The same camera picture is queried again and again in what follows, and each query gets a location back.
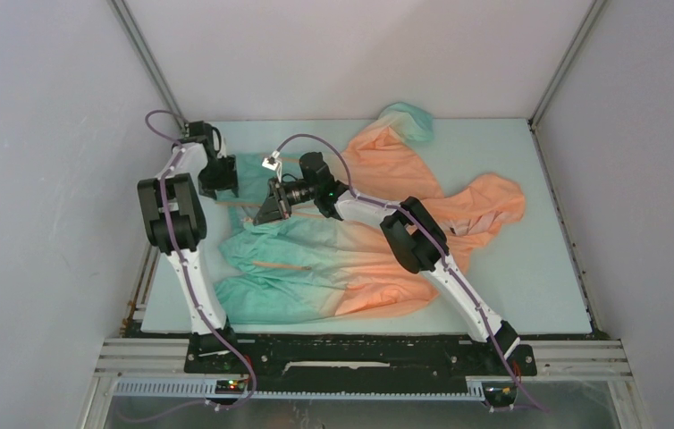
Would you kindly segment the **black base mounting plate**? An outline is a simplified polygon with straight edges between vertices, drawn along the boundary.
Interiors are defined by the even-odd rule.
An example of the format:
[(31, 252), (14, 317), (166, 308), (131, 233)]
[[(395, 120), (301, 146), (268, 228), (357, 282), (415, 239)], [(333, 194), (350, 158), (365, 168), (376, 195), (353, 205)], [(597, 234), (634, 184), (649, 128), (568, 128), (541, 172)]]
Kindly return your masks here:
[(466, 394), (477, 377), (538, 373), (532, 348), (520, 344), (501, 360), (487, 345), (460, 335), (248, 333), (235, 351), (196, 358), (188, 345), (187, 374), (257, 378), (258, 393)]

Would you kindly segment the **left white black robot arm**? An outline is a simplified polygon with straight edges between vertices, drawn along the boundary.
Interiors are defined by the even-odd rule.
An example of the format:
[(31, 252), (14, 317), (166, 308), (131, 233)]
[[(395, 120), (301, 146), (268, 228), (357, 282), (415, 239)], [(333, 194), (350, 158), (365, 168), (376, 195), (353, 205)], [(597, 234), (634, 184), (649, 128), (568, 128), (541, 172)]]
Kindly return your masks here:
[(201, 198), (216, 200), (223, 191), (239, 195), (236, 158), (225, 152), (220, 130), (203, 121), (185, 123), (166, 166), (137, 184), (148, 242), (170, 263), (189, 310), (190, 354), (225, 373), (239, 364), (240, 347), (211, 291), (201, 246), (207, 236)]

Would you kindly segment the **teal and orange gradient jacket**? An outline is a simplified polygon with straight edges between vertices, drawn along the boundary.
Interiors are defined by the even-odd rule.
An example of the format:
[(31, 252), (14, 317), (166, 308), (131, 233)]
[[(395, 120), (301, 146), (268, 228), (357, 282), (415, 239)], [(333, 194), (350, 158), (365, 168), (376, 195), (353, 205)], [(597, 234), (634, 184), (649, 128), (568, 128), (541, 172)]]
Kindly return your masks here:
[[(467, 269), (485, 247), (525, 213), (519, 185), (493, 173), (446, 196), (417, 148), (432, 141), (433, 118), (405, 103), (386, 107), (339, 156), (326, 155), (334, 176), (375, 198), (418, 198), (444, 229), (451, 253)], [(232, 235), (219, 245), (235, 274), (215, 284), (216, 296), (235, 324), (300, 324), (333, 317), (406, 315), (437, 298), (424, 277), (401, 267), (383, 234), (362, 223), (322, 217), (312, 204), (289, 220), (257, 226), (256, 210), (270, 172), (259, 155), (237, 160), (240, 193), (223, 197)]]

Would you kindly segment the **light foam table mat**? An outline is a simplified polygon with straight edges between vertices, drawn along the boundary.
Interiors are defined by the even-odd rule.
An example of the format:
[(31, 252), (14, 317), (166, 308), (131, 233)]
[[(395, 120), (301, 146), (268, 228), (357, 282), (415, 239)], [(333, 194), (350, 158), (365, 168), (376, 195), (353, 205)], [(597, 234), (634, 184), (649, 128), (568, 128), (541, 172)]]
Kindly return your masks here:
[[(344, 149), (373, 120), (215, 122), (235, 155), (269, 155), (298, 133), (321, 137)], [(592, 328), (572, 258), (525, 119), (434, 119), (434, 140), (414, 150), (446, 196), (474, 178), (494, 172), (515, 181), (526, 197), (517, 223), (470, 257), (466, 277), (481, 298), (515, 328), (528, 334), (589, 333)], [(203, 240), (212, 282), (236, 275), (216, 246), (231, 235), (227, 212), (202, 198), (209, 226)], [(163, 256), (157, 263), (141, 331), (186, 333), (190, 316), (176, 272)], [(235, 324), (237, 333), (462, 334), (465, 323), (443, 299), (394, 318), (340, 317), (304, 324)]]

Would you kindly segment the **aluminium frame rail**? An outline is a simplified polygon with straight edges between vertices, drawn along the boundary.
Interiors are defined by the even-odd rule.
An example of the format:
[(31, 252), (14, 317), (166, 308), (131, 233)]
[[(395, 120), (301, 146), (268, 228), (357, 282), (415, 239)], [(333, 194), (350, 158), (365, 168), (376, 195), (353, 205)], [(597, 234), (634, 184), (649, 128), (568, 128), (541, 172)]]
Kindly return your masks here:
[(201, 356), (183, 338), (112, 338), (103, 343), (79, 427), (102, 428), (119, 395), (233, 402), (294, 400), (473, 400), (502, 408), (533, 383), (604, 383), (619, 425), (646, 428), (622, 344), (613, 340), (524, 340), (506, 360), (466, 337), (246, 334), (241, 357)]

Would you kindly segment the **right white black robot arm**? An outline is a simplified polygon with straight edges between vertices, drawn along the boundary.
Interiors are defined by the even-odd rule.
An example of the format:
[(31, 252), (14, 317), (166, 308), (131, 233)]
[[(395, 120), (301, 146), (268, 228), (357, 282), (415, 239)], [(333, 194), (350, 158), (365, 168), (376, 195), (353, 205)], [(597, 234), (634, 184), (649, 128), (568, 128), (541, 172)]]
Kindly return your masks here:
[(391, 201), (360, 193), (350, 182), (337, 180), (319, 152), (300, 157), (301, 176), (294, 181), (283, 178), (279, 152), (264, 157), (262, 165), (274, 177), (267, 182), (266, 198), (254, 218), (256, 225), (286, 220), (295, 206), (313, 202), (327, 219), (376, 228), (400, 266), (432, 283), (464, 320), (470, 339), (483, 343), (477, 351), (479, 365), (499, 374), (512, 364), (521, 342), (518, 333), (481, 299), (461, 272), (442, 228), (419, 199)]

